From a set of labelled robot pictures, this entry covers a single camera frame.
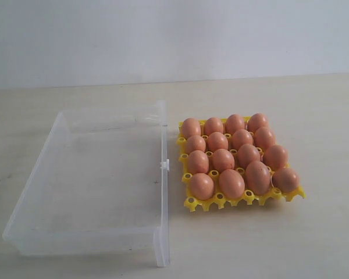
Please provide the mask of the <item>brown egg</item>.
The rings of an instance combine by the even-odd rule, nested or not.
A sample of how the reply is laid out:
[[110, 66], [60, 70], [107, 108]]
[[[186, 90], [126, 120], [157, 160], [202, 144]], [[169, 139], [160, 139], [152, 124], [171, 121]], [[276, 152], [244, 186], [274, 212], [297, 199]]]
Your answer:
[[268, 118], [263, 113], [256, 113], [250, 117], [247, 123], [247, 130], [255, 133], [261, 127], [268, 127]]
[[219, 188], [229, 199], [240, 198], [245, 191], [241, 174], [233, 169], [224, 170], [219, 176]]
[[254, 140], [252, 135], [245, 129], [239, 129], [232, 135], [232, 146], [235, 150], [239, 150], [244, 144], [252, 145], [253, 143]]
[[218, 149], [228, 150], [229, 142], [226, 136], [220, 132], [214, 132], [207, 139], [208, 150], [214, 152]]
[[233, 155], [226, 149], [217, 149], [211, 156], [212, 164], [215, 170], [223, 172], [227, 169], [235, 168]]
[[181, 134], [185, 139], [192, 137], [193, 135], [201, 136], [201, 125], [199, 121], [195, 118], [185, 119], [181, 125]]
[[188, 156], [188, 172], [191, 174], [207, 173], [209, 170], [209, 159], [205, 152], [192, 151]]
[[253, 161], [260, 161], [259, 150], [253, 144], [242, 145], [237, 152], [238, 165], [246, 168]]
[[206, 151], [206, 141], [200, 135], [190, 136], [185, 144], [185, 152], [190, 154], [193, 151]]
[[224, 126], [220, 118], [211, 117], [204, 124], [204, 134], [211, 135], [214, 132], [224, 133]]
[[273, 171], [284, 168], [288, 163], [289, 154], [281, 145], [270, 146], [263, 154], [262, 161]]
[[272, 184], [283, 193], [289, 193], [299, 187], [300, 178], [297, 172], [291, 168], [277, 170], [272, 176]]
[[230, 115], [225, 122], [225, 132], [233, 135], [237, 130], [245, 129], [245, 120], [238, 114]]
[[274, 132], [269, 127], [260, 127], [254, 133], [254, 144], [263, 151], [276, 144]]
[[270, 189], [270, 171], [260, 161], [252, 161], [245, 170], [248, 188], [255, 195], [264, 195]]
[[197, 173], [190, 179], [190, 191], [199, 200], [212, 198], [214, 189], [213, 180], [205, 173]]

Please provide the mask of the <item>clear plastic tray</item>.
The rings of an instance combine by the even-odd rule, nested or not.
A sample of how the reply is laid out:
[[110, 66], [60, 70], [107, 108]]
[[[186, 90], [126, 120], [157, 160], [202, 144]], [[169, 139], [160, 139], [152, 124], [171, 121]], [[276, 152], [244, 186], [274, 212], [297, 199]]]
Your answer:
[[169, 265], [166, 103], [58, 113], [3, 231], [22, 255], [152, 246]]

